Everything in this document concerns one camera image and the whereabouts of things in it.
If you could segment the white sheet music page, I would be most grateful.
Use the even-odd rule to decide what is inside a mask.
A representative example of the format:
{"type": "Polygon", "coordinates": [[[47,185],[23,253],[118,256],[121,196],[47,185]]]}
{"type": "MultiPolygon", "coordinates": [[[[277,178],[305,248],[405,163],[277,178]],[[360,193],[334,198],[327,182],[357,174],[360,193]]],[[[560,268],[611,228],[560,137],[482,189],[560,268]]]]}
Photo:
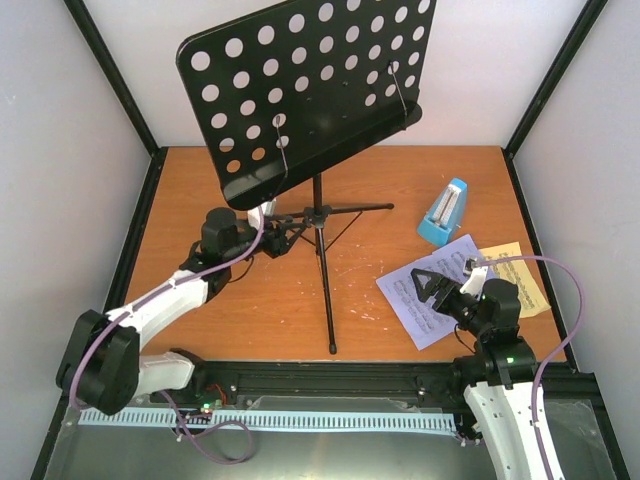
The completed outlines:
{"type": "Polygon", "coordinates": [[[418,299],[411,271],[428,270],[464,284],[468,276],[463,271],[469,257],[481,258],[482,254],[472,236],[465,234],[432,254],[376,280],[379,289],[418,350],[423,350],[451,334],[454,330],[454,320],[433,310],[433,298],[427,303],[418,299]]]}

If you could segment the yellow sheet music page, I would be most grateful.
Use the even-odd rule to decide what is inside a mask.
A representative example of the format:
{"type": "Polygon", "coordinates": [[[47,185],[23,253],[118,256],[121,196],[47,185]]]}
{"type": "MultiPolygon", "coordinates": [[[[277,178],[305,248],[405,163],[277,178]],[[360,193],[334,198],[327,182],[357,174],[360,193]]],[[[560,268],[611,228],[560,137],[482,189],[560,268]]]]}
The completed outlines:
{"type": "MultiPolygon", "coordinates": [[[[495,260],[522,256],[522,251],[519,242],[512,242],[480,249],[480,254],[485,260],[495,260]]],[[[506,280],[518,287],[521,318],[535,317],[550,309],[546,297],[524,260],[492,265],[490,269],[496,278],[506,280]]]]}

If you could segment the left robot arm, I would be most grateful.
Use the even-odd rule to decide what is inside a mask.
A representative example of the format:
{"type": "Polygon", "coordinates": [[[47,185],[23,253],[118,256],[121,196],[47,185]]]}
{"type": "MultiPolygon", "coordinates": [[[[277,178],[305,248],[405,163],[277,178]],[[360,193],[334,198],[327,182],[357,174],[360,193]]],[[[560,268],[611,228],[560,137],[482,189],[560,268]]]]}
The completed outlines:
{"type": "Polygon", "coordinates": [[[196,369],[194,355],[179,349],[141,352],[174,321],[217,296],[234,264],[258,253],[286,254],[311,225],[301,216],[273,215],[270,208],[264,203],[244,219],[229,208],[209,211],[200,239],[168,280],[122,307],[82,313],[56,375],[71,406],[114,415],[132,399],[161,390],[174,390],[186,402],[201,400],[208,378],[196,369]]]}

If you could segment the blue metronome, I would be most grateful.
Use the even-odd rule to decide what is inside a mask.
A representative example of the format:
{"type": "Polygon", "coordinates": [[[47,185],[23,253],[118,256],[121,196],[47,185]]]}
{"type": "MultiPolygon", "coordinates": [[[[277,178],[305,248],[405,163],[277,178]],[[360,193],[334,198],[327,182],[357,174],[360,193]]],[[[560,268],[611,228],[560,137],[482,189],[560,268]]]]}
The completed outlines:
{"type": "Polygon", "coordinates": [[[437,247],[448,244],[461,226],[467,196],[467,184],[453,178],[422,218],[417,233],[437,247]]]}

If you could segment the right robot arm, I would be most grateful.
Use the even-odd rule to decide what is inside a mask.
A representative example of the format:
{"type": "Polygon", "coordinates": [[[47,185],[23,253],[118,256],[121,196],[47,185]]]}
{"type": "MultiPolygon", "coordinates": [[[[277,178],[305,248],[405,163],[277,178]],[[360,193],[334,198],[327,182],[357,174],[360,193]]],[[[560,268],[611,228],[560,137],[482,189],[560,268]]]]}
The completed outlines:
{"type": "Polygon", "coordinates": [[[459,283],[415,268],[416,295],[475,339],[474,352],[453,361],[450,390],[470,408],[472,432],[484,441],[499,479],[562,479],[544,407],[541,368],[519,333],[515,284],[468,269],[459,283]]]}

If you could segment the black music stand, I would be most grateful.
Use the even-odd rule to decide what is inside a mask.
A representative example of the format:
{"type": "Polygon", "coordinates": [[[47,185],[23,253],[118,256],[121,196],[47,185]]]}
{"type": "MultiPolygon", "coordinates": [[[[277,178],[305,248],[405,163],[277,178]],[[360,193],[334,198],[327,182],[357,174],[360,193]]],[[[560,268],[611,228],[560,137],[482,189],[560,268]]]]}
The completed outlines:
{"type": "Polygon", "coordinates": [[[324,257],[323,173],[417,123],[431,1],[284,1],[186,38],[176,67],[227,205],[311,181],[300,216],[324,257]]]}

